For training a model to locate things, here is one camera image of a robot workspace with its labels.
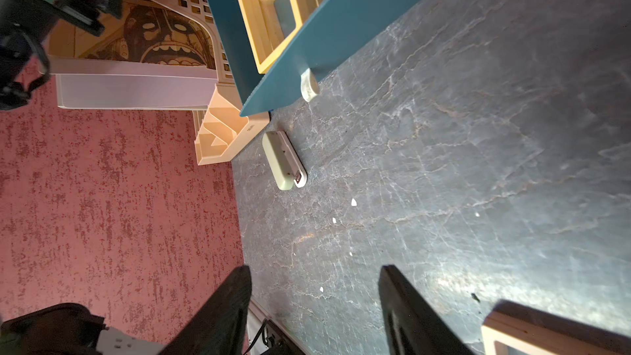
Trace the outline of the small wooden frame box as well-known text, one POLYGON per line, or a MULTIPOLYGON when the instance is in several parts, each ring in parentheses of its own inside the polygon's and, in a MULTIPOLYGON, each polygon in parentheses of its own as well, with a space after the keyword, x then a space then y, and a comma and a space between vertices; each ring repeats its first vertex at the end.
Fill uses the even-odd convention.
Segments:
POLYGON ((514 302, 498 302, 481 327, 487 354, 629 354, 630 338, 514 302))

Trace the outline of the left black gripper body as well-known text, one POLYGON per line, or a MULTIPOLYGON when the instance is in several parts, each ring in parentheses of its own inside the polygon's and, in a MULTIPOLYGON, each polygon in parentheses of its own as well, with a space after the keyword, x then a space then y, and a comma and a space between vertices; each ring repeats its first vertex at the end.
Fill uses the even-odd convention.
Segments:
POLYGON ((28 105, 49 82, 44 41, 58 21, 101 36, 100 15, 121 18, 122 11, 123 0, 1 0, 1 109, 28 105))

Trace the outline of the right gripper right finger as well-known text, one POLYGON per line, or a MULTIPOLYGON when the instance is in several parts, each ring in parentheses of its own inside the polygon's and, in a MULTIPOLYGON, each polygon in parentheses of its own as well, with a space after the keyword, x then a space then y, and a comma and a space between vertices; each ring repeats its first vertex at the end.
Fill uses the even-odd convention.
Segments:
POLYGON ((391 354, 472 352, 396 266, 381 267, 378 289, 391 354))

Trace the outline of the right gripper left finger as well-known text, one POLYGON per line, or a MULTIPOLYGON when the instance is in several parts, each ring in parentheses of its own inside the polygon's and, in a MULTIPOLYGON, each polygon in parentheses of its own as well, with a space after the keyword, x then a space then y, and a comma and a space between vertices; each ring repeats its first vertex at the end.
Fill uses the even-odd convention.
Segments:
POLYGON ((250 268, 235 268, 161 353, 241 354, 251 291, 250 268))

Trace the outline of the teal three-drawer cabinet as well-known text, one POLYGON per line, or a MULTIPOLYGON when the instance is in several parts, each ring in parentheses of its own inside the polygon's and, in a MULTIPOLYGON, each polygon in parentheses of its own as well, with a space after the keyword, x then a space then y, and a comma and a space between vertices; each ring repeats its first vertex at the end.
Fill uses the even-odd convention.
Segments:
POLYGON ((301 75, 326 78, 420 0, 325 0, 269 72, 255 65, 238 0, 208 0, 233 78, 243 117, 300 100, 301 75))

